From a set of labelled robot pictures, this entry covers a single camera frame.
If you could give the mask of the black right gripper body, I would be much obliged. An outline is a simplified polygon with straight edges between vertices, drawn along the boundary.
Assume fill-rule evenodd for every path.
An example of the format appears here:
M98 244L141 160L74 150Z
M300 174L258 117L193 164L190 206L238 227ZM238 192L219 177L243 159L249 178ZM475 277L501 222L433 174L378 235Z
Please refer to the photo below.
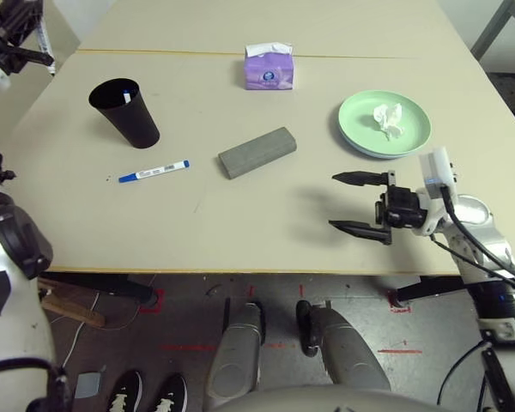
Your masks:
M408 188L389 185L375 203L375 221L383 227L420 228L426 217L418 195Z

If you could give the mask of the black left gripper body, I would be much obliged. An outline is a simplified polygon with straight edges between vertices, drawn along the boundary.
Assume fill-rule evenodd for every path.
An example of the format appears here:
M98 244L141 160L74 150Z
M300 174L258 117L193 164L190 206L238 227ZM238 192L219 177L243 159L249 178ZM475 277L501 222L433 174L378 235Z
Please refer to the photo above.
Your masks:
M19 46L10 38L21 26L24 13L23 1L0 1L0 60L19 60Z

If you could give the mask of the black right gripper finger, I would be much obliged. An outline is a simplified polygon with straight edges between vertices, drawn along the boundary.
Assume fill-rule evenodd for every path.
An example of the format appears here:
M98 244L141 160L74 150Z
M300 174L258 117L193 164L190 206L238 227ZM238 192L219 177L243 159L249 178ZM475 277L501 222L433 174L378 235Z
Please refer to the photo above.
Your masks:
M391 229L389 227L372 227L359 221L329 221L329 224L344 233L359 239L378 241L382 245L391 244Z
M356 172L344 172L338 173L332 176L332 178L336 181L344 183L346 185L355 185L355 186L365 186L365 185L374 185L374 186L390 186L395 185L395 174L392 172L388 173L370 173L364 171L356 171Z

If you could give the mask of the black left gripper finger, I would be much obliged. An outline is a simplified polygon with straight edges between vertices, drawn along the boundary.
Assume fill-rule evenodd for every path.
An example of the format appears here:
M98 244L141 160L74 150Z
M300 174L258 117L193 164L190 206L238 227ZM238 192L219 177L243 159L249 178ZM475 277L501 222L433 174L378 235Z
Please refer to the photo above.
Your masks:
M34 30L43 15L43 1L17 1L13 9L16 30Z
M53 64L54 58L42 51L33 51L20 47L9 47L9 54L17 60L35 64Z

